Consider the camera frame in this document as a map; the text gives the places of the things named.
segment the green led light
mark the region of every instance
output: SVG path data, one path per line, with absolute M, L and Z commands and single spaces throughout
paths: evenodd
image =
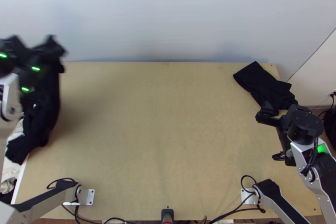
M 24 92 L 29 92 L 29 88 L 26 88 L 26 87 L 21 87 L 21 90 Z
M 329 154 L 328 147 L 326 146 L 325 143 L 321 144 L 318 146 L 318 152 L 319 153 L 327 153 Z
M 33 71 L 41 71 L 41 69 L 40 69 L 39 67 L 37 67 L 37 66 L 33 66 L 33 67 L 32 67 L 32 70 L 33 70 Z

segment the power outlet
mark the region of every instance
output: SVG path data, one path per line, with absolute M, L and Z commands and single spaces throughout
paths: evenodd
M 331 91 L 330 93 L 328 93 L 326 96 L 330 96 L 330 95 L 333 94 L 334 92 L 336 92 L 336 89 L 334 89 L 333 91 Z

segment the white cloth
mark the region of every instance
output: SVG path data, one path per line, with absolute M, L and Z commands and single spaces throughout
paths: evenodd
M 12 135 L 7 139 L 7 143 L 23 134 L 22 121 L 23 119 L 18 122 Z M 14 180 L 18 178 L 20 168 L 21 165 L 13 163 L 5 157 L 3 162 L 3 175 L 1 179 L 0 193 L 5 194 L 13 190 Z

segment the black cable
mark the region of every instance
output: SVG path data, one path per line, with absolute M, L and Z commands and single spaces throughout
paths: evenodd
M 124 219 L 117 218 L 117 217 L 112 217 L 112 218 L 109 218 L 107 221 L 105 221 L 104 224 L 107 224 L 111 220 L 118 220 L 118 221 L 122 221 L 122 222 L 125 222 L 125 223 L 127 222 Z
M 47 189 L 48 189 L 48 190 L 50 190 L 50 189 L 54 189 L 55 187 L 50 187 L 50 186 L 51 186 L 52 184 L 54 184 L 54 183 L 56 183 L 56 182 L 58 182 L 58 181 L 62 181 L 62 180 L 70 180 L 70 181 L 72 181 L 72 182 L 74 182 L 74 183 L 77 183 L 77 182 L 76 182 L 74 179 L 72 179 L 72 178 L 61 178 L 61 179 L 56 179 L 56 180 L 52 181 L 49 185 L 47 185 Z M 101 224 L 101 223 L 99 223 L 99 222 L 94 222 L 94 221 L 92 221 L 92 220 L 88 220 L 88 219 L 85 219 L 85 218 L 82 218 L 82 217 L 78 216 L 78 211 L 79 211 L 79 207 L 80 207 L 80 206 L 75 206 L 75 212 L 74 212 L 74 213 L 72 213 L 72 212 L 71 212 L 69 209 L 67 209 L 64 205 L 61 205 L 61 207 L 63 207 L 64 210 L 66 210 L 69 214 L 71 214 L 71 215 L 75 218 L 75 221 L 76 221 L 77 224 L 81 224 L 81 223 L 79 222 L 79 220 L 81 220 L 81 221 L 85 221 L 85 222 L 88 222 L 88 223 L 91 223 L 91 224 Z M 107 221 L 104 222 L 104 224 L 107 224 L 110 220 L 119 220 L 119 221 L 124 222 L 125 224 L 127 224 L 127 223 L 129 223 L 129 224 L 135 224 L 135 223 L 133 223 L 133 222 L 125 221 L 124 219 L 117 218 L 117 217 L 109 218 Z
M 208 224 L 213 224 L 213 223 L 215 223 L 215 222 L 217 222 L 217 221 L 219 221 L 219 220 L 221 220 L 221 219 L 223 219 L 223 218 L 226 218 L 226 217 L 229 216 L 229 215 L 232 215 L 232 214 L 234 214 L 234 213 L 238 213 L 238 212 L 243 212 L 243 211 L 259 210 L 259 211 L 262 212 L 262 213 L 266 213 L 266 210 L 260 208 L 259 204 L 257 205 L 256 208 L 239 209 L 239 208 L 240 208 L 240 207 L 241 207 L 241 206 L 242 206 L 242 205 L 243 205 L 243 204 L 244 204 L 250 197 L 252 197 L 253 195 L 255 195 L 255 192 L 250 192 L 250 191 L 246 190 L 246 188 L 243 186 L 243 180 L 244 180 L 244 178 L 246 178 L 246 177 L 251 178 L 251 179 L 255 182 L 255 184 L 257 183 L 257 181 L 256 181 L 253 177 L 251 177 L 250 175 L 244 175 L 244 176 L 242 176 L 241 179 L 240 179 L 240 184 L 241 184 L 241 187 L 243 188 L 243 190 L 244 190 L 245 192 L 249 192 L 249 193 L 251 193 L 251 194 L 250 194 L 249 196 L 247 196 L 247 197 L 242 201 L 242 203 L 240 203 L 240 205 L 237 206 L 234 210 L 232 210 L 232 211 L 230 211 L 230 212 L 228 212 L 228 213 L 226 213 L 226 214 L 223 214 L 223 215 L 221 215 L 221 216 L 219 216 L 219 217 L 213 219 L 213 220 L 210 221 Z
M 318 137 L 315 137 L 314 148 L 313 148 L 312 154 L 310 155 L 310 159 L 309 159 L 306 167 L 304 167 L 304 169 L 301 171 L 301 174 L 303 174 L 304 176 L 307 176 L 309 170 L 311 169 L 312 165 L 315 162 L 315 159 L 316 159 L 317 155 L 318 155 Z
M 71 214 L 73 217 L 75 217 L 75 214 L 72 213 L 69 209 L 67 209 L 65 206 L 61 205 L 61 207 L 64 208 L 64 210 L 66 210 L 69 214 Z M 84 219 L 80 216 L 77 215 L 77 219 L 81 220 L 81 221 L 85 221 L 85 222 L 88 222 L 88 223 L 91 223 L 91 224 L 102 224 L 102 223 L 99 223 L 99 222 L 94 222 L 94 221 L 91 221 L 91 220 L 88 220 L 88 219 Z
M 230 212 L 228 212 L 228 213 L 226 213 L 226 214 L 223 214 L 223 215 L 221 215 L 221 216 L 219 216 L 219 217 L 213 219 L 212 221 L 209 222 L 209 224 L 213 224 L 213 223 L 215 223 L 215 222 L 217 222 L 217 221 L 219 221 L 219 220 L 221 220 L 221 219 L 223 219 L 223 218 L 226 218 L 226 217 L 229 216 L 229 215 L 232 215 L 232 214 L 234 214 L 234 213 L 238 213 L 238 212 L 243 212 L 243 211 L 259 210 L 260 212 L 265 213 L 266 210 L 260 208 L 259 205 L 257 205 L 256 208 L 239 209 L 239 208 L 245 203 L 245 201 L 248 200 L 248 198 L 251 197 L 251 196 L 253 196 L 253 195 L 254 195 L 254 193 L 251 193 L 251 194 L 250 194 L 247 198 L 245 198 L 245 199 L 242 201 L 242 203 L 241 203 L 239 206 L 237 206 L 234 210 L 232 210 L 232 211 L 230 211 Z
M 272 155 L 272 158 L 275 161 L 285 161 L 286 157 L 284 155 L 285 155 L 285 153 L 283 151 L 281 151 L 280 153 Z
M 61 178 L 61 179 L 57 179 L 57 180 L 54 180 L 53 182 L 51 182 L 49 185 L 47 185 L 47 189 L 50 190 L 50 189 L 54 189 L 55 187 L 50 187 L 53 183 L 56 183 L 58 181 L 62 181 L 62 180 L 70 180 L 74 183 L 76 183 L 76 181 L 72 178 Z
M 250 191 L 246 190 L 246 188 L 243 186 L 243 180 L 244 180 L 244 178 L 246 178 L 246 177 L 251 178 L 251 179 L 254 181 L 255 184 L 257 183 L 257 181 L 255 181 L 255 179 L 252 178 L 250 175 L 244 175 L 244 176 L 242 176 L 241 179 L 240 179 L 240 185 L 241 185 L 241 187 L 243 188 L 243 190 L 244 190 L 245 192 L 253 193 L 253 194 L 254 194 L 254 192 L 250 192 Z
M 321 112 L 321 113 L 318 115 L 318 118 L 319 118 L 323 113 L 327 113 L 327 112 L 329 112 L 329 111 L 332 110 L 333 105 L 334 105 L 334 103 L 335 103 L 334 94 L 330 94 L 330 97 L 333 99 L 333 102 L 332 102 L 330 108 L 329 108 L 328 110 L 325 110 L 325 111 Z

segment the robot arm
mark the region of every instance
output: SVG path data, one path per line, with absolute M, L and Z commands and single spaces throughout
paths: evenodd
M 44 53 L 50 53 L 49 57 L 65 52 L 52 37 L 49 37 L 47 43 L 52 45 L 49 46 L 49 51 L 44 50 Z M 17 37 L 0 40 L 0 178 L 7 138 L 21 118 L 24 94 L 34 88 L 38 79 L 43 77 L 43 72 L 47 70 L 47 62 L 41 60 L 38 54 L 26 49 Z M 74 180 L 62 179 L 57 181 L 52 190 L 21 204 L 7 205 L 0 202 L 0 222 L 29 224 L 61 204 L 92 205 L 94 195 L 95 190 L 84 189 Z
M 336 223 L 336 160 L 319 138 L 323 132 L 322 121 L 308 108 L 298 105 L 292 105 L 280 119 L 258 112 L 256 120 L 276 127 L 283 151 L 273 158 L 276 156 L 286 165 L 297 167 L 305 186 L 315 193 L 326 222 Z M 305 223 L 273 181 L 257 183 L 255 191 L 261 203 L 272 208 L 285 223 Z

